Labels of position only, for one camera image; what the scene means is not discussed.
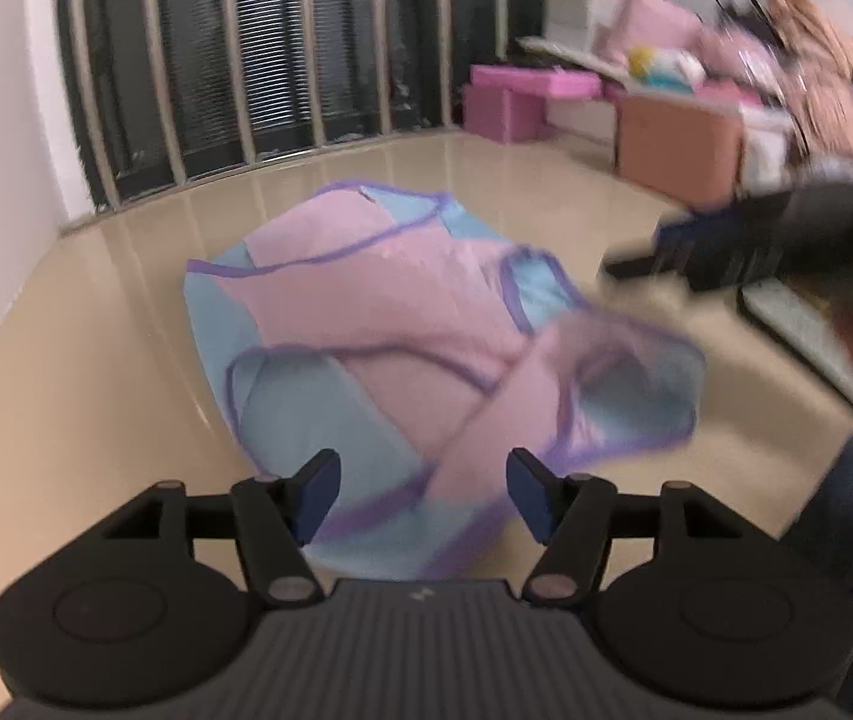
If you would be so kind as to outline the pink blue purple garment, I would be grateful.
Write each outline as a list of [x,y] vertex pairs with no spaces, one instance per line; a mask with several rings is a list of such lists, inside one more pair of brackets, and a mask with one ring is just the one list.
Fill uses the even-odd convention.
[[339,496],[306,553],[365,578],[446,578],[511,514],[506,460],[557,473],[695,429],[706,361],[602,309],[547,250],[446,193],[322,188],[184,277],[226,424],[261,472],[322,449]]

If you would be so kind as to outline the black smartphone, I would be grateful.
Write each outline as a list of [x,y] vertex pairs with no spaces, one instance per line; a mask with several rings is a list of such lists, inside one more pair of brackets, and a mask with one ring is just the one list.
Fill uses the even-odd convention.
[[737,289],[742,319],[778,343],[853,408],[853,362],[830,322],[802,296],[778,280]]

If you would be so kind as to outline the salmon storage box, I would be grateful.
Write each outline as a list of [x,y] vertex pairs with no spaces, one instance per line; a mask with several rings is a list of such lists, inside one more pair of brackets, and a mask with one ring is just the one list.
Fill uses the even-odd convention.
[[742,143],[735,112],[641,94],[618,103],[618,177],[696,213],[732,202]]

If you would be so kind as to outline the yellow white plush toy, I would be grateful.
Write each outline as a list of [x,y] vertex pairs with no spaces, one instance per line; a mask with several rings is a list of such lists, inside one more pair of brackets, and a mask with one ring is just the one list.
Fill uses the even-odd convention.
[[630,76],[650,86],[696,89],[706,80],[706,70],[692,52],[682,49],[638,46],[628,50]]

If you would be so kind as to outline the pink pillow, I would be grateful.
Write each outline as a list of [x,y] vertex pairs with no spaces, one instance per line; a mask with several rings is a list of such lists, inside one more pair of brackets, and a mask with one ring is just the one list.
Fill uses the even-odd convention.
[[625,65],[637,47],[690,49],[700,31],[700,18],[669,0],[621,0],[597,54],[609,64]]

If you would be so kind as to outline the white stacked boxes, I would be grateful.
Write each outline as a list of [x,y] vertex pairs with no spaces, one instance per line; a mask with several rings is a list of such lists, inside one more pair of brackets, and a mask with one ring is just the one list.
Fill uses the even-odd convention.
[[623,0],[545,0],[543,37],[567,49],[596,54]]

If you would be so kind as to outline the pink box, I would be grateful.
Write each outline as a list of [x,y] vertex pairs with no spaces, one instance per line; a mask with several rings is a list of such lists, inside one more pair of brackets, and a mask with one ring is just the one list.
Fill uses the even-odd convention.
[[531,142],[547,125],[548,103],[601,94],[602,80],[592,71],[472,65],[462,87],[462,128],[492,142]]

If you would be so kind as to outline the metal window bars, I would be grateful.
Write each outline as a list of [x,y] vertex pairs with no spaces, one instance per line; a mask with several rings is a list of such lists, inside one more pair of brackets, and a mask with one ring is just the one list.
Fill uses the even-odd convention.
[[57,0],[96,210],[287,154],[461,122],[545,0]]

